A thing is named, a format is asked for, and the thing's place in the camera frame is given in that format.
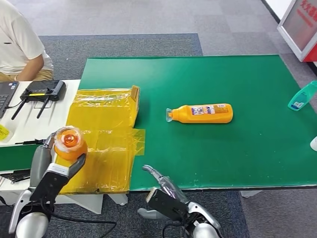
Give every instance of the green table surface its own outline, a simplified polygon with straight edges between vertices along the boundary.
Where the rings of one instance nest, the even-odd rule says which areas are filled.
[[[38,145],[16,145],[0,147],[0,171],[29,169],[34,152]]]
[[[300,88],[278,55],[92,58],[79,89],[140,87],[135,127],[146,130],[131,190],[157,183],[149,164],[182,188],[240,188],[317,184],[317,115],[288,103]],[[167,123],[165,109],[229,103],[229,124]]]

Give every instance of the teal bottle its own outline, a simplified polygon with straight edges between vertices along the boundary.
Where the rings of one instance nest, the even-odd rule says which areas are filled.
[[[310,101],[316,91],[317,81],[312,81],[295,94],[288,103],[288,107],[294,111],[298,111]]]

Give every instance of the yellow plastic sheet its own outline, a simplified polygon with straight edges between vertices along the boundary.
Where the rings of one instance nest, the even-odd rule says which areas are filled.
[[[129,190],[134,155],[143,155],[145,130],[134,129],[139,89],[78,90],[66,125],[79,128],[88,146],[85,164],[61,194]],[[57,163],[69,166],[58,157]]]

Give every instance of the yellow sticker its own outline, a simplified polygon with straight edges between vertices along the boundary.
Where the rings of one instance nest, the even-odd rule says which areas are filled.
[[[2,125],[0,125],[0,140],[5,140],[5,138],[7,138],[7,136],[9,135],[9,133],[9,130]]]
[[[32,94],[30,94],[29,96],[44,96],[44,95],[45,95],[45,93],[32,93]]]
[[[214,113],[227,113],[228,108],[225,104],[216,104],[215,107],[214,107]]]

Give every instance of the robotic arm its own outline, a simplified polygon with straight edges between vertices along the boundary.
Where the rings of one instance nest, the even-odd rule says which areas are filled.
[[[178,221],[177,226],[183,226],[190,238],[222,238],[219,231],[220,225],[204,207],[189,201],[169,177],[163,176],[149,165],[144,165],[143,169],[155,178],[161,190],[154,187],[146,198],[146,202],[155,210],[140,208],[137,212],[140,216],[146,219]]]
[[[9,234],[16,232],[17,238],[43,237],[51,216],[40,203],[49,201],[48,209],[52,210],[58,193],[85,164],[85,154],[82,154],[70,167],[52,163],[51,150],[54,136],[55,132],[51,134],[34,153],[30,185],[18,197],[10,221]]]

